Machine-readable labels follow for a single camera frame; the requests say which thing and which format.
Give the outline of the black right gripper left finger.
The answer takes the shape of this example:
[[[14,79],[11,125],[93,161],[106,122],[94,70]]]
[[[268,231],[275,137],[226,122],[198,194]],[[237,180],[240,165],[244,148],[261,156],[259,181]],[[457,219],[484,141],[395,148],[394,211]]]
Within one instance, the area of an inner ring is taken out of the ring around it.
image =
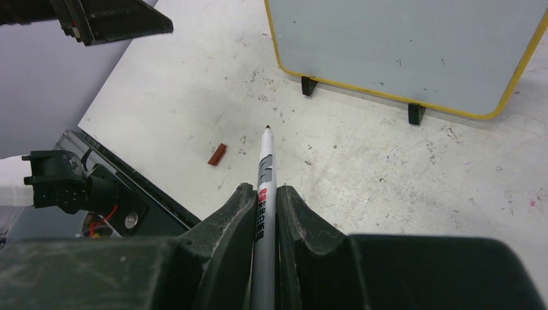
[[[2,309],[242,309],[257,194],[179,237],[31,240],[1,252]]]

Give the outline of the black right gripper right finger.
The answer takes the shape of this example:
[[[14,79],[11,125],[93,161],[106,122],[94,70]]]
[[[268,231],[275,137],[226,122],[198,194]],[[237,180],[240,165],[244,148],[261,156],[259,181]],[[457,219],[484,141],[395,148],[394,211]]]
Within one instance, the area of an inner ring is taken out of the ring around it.
[[[520,259],[488,238],[344,234],[277,191],[281,309],[546,309]]]

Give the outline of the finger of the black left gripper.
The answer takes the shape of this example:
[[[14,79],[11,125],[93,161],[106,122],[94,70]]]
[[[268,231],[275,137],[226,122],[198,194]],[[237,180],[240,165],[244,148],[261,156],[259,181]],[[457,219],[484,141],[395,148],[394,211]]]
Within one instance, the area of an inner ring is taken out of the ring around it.
[[[59,21],[85,46],[173,32],[173,22],[145,1],[1,1],[1,25]]]

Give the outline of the white marker pen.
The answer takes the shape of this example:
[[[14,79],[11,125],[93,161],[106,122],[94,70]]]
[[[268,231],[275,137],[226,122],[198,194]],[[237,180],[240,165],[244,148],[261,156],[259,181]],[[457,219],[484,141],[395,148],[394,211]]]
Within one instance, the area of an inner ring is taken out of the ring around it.
[[[257,181],[257,212],[251,273],[250,309],[275,308],[277,170],[270,126],[262,135]]]

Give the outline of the red marker cap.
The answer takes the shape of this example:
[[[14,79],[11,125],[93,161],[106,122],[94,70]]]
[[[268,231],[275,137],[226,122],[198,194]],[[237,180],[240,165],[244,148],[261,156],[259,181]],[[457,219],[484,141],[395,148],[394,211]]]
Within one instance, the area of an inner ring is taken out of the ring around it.
[[[214,151],[213,155],[208,160],[207,164],[216,167],[221,159],[223,158],[224,154],[227,151],[227,145],[224,143],[221,143]]]

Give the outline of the yellow framed whiteboard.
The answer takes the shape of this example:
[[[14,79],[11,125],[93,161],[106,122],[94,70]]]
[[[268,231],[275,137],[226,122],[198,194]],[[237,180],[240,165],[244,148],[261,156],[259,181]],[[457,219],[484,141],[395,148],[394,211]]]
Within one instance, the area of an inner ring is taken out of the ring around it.
[[[547,1],[266,1],[293,76],[474,119],[510,100]]]

